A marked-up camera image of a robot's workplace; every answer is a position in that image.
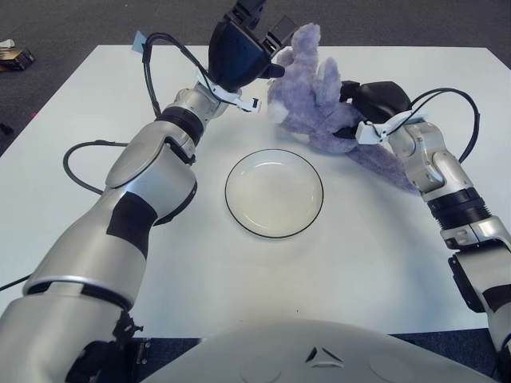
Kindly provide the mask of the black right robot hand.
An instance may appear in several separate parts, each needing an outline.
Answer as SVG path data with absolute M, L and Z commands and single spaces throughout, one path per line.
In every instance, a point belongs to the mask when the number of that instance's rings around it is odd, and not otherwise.
M 351 100 L 363 116 L 361 122 L 341 128 L 336 137 L 355 139 L 359 144 L 381 144 L 411 116 L 411 100 L 393 81 L 359 84 L 343 81 L 340 101 Z

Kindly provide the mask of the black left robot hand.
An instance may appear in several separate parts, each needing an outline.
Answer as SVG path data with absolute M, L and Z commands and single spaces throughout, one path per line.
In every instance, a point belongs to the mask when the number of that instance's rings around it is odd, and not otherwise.
M 284 16 L 259 40 L 254 30 L 264 5 L 264 1 L 236 2 L 213 31 L 208 48 L 209 78 L 230 93 L 256 79 L 280 78 L 285 73 L 272 59 L 298 26 Z

